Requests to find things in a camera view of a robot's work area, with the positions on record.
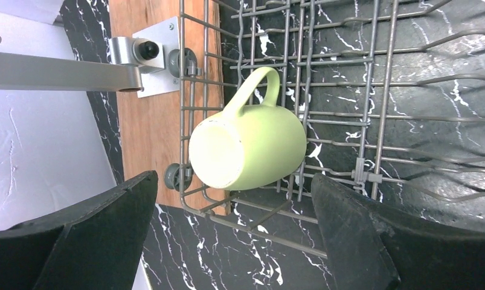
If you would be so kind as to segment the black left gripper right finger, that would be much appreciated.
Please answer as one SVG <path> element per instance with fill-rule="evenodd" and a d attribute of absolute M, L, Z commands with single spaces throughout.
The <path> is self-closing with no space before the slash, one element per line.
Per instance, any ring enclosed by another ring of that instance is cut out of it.
<path fill-rule="evenodd" d="M 485 289 L 485 232 L 413 216 L 320 173 L 311 195 L 334 289 Z"/>

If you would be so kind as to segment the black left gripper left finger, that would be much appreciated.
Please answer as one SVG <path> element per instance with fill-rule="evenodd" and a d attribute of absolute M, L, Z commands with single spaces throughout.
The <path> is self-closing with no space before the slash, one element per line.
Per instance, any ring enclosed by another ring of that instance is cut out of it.
<path fill-rule="evenodd" d="M 0 289 L 130 289 L 157 193 L 149 170 L 0 230 Z"/>

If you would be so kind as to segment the light green ceramic mug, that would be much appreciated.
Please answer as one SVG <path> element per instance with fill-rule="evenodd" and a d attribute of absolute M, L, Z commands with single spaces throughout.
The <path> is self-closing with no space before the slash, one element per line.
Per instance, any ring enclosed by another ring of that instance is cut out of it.
<path fill-rule="evenodd" d="M 201 121 L 188 142 L 188 158 L 207 186 L 248 190 L 282 179 L 304 160 L 307 137 L 299 118 L 277 104 L 280 77 L 257 68 L 218 113 Z"/>

